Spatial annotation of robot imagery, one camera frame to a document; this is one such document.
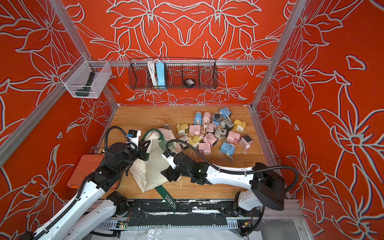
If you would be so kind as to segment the blue crank pencil sharpener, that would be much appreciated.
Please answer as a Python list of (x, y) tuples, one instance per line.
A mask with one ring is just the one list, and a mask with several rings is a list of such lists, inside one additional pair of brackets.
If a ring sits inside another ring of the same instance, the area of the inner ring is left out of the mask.
[(233, 162), (234, 159), (232, 158), (232, 156), (235, 153), (235, 149), (236, 149), (235, 145), (224, 142), (220, 148), (220, 152), (225, 156), (227, 156), (231, 162)]

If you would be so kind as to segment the small black item in basket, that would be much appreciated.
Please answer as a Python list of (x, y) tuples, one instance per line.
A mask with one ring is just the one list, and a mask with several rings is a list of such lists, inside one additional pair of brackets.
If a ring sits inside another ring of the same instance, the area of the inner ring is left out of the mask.
[(193, 88), (196, 85), (196, 81), (193, 79), (186, 79), (183, 82), (185, 88)]

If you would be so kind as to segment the blue pencil sharpener pink cap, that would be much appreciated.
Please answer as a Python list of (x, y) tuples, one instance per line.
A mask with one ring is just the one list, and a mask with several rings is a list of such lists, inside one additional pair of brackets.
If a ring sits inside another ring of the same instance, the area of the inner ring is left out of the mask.
[(202, 124), (202, 118), (203, 115), (201, 112), (196, 112), (194, 116), (194, 125), (201, 125)]

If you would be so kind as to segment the clear plastic wall bin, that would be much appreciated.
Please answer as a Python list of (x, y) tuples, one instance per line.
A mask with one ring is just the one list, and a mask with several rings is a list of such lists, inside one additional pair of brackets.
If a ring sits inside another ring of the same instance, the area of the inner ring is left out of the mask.
[[(76, 91), (86, 84), (90, 72), (96, 73), (90, 94), (87, 97), (76, 96)], [(60, 81), (73, 98), (97, 99), (111, 75), (112, 69), (108, 62), (91, 62), (79, 59), (60, 77)]]

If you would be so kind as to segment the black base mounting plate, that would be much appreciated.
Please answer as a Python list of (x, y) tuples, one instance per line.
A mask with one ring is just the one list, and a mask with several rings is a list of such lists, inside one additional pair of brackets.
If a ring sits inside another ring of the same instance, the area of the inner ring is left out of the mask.
[(234, 200), (224, 199), (177, 199), (176, 206), (170, 207), (165, 200), (136, 199), (128, 200), (130, 210), (134, 217), (145, 214), (152, 215), (182, 215), (182, 214), (213, 214), (222, 217), (259, 217), (262, 208), (256, 207), (246, 211), (237, 206)]

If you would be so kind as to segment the pink black-top pencil sharpener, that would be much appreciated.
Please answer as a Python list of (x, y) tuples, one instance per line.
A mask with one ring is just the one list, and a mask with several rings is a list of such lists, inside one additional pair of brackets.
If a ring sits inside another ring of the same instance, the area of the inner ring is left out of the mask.
[(248, 135), (242, 135), (241, 139), (239, 140), (240, 146), (243, 148), (243, 153), (246, 155), (247, 150), (251, 148), (253, 143), (253, 139)]

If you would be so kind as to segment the pink square pencil sharpener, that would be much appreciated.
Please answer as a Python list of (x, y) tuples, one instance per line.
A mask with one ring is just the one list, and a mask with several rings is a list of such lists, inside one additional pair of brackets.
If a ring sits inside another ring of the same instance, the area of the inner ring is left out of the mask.
[(189, 126), (189, 135), (196, 136), (201, 134), (201, 125), (190, 125)]

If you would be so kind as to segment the pale pink sharpener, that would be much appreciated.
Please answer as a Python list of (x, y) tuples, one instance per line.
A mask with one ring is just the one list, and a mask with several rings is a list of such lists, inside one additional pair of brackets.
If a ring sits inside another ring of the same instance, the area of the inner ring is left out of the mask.
[(241, 134), (234, 132), (234, 131), (229, 131), (227, 135), (226, 141), (230, 144), (238, 144), (241, 138)]

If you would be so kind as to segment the yellow white pencil sharpener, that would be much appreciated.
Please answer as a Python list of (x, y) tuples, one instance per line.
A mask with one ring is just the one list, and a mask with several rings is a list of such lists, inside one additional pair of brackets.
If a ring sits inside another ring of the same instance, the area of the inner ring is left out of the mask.
[(235, 121), (234, 121), (234, 130), (235, 131), (237, 131), (239, 133), (243, 133), (246, 126), (247, 126), (246, 122), (241, 121), (239, 119), (235, 119)]

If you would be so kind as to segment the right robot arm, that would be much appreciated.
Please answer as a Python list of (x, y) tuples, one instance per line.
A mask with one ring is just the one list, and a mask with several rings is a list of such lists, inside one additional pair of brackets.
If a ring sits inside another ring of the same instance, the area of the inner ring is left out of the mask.
[(202, 158), (196, 162), (183, 152), (174, 153), (166, 143), (162, 158), (170, 165), (163, 170), (162, 175), (169, 181), (175, 182), (179, 177), (189, 177), (192, 183), (198, 185), (229, 185), (245, 189), (238, 198), (238, 206), (246, 211), (256, 207), (283, 211), (286, 193), (299, 181), (299, 171), (291, 166), (268, 167), (255, 163), (249, 168), (228, 168), (218, 166), (207, 160), (198, 150), (195, 152)]

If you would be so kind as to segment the light blue small sharpener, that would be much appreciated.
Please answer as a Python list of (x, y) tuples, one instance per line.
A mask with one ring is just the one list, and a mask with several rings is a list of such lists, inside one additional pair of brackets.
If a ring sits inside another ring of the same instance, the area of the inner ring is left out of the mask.
[(212, 117), (212, 123), (218, 128), (220, 126), (222, 114), (221, 113), (214, 113)]

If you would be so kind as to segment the blue square pencil sharpener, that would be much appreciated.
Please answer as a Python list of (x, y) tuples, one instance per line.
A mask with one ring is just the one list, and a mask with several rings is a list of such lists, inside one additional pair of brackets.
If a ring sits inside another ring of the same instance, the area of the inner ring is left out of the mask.
[(232, 115), (232, 112), (229, 110), (228, 107), (224, 107), (224, 108), (220, 109), (219, 112), (221, 113), (221, 115), (224, 119), (230, 119), (230, 117)]

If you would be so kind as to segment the dark green tool in bin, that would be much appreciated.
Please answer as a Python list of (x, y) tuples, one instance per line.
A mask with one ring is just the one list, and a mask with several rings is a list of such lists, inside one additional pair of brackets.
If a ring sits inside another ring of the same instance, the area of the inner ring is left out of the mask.
[(87, 97), (90, 94), (91, 85), (93, 83), (93, 79), (94, 79), (95, 75), (96, 75), (95, 72), (90, 72), (86, 84), (76, 91), (76, 96)]

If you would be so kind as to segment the light blue box in basket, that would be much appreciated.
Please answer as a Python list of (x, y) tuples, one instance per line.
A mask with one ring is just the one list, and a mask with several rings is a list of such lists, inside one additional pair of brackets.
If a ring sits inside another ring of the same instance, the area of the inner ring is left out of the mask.
[(157, 70), (157, 79), (158, 79), (158, 86), (160, 88), (164, 88), (166, 86), (166, 79), (165, 79), (165, 64), (162, 62), (156, 63), (156, 70)]

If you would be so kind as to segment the white canvas tote bag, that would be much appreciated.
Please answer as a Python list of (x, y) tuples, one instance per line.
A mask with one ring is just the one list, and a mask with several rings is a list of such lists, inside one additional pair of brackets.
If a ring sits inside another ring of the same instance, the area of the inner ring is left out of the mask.
[(167, 160), (163, 159), (162, 154), (166, 150), (167, 142), (174, 138), (173, 131), (168, 124), (158, 129), (148, 130), (142, 137), (143, 141), (150, 142), (147, 149), (147, 158), (144, 161), (136, 160), (130, 168), (130, 172), (141, 191), (145, 193), (155, 189), (173, 212), (178, 209), (178, 204), (163, 187), (168, 179), (161, 172), (170, 166)]

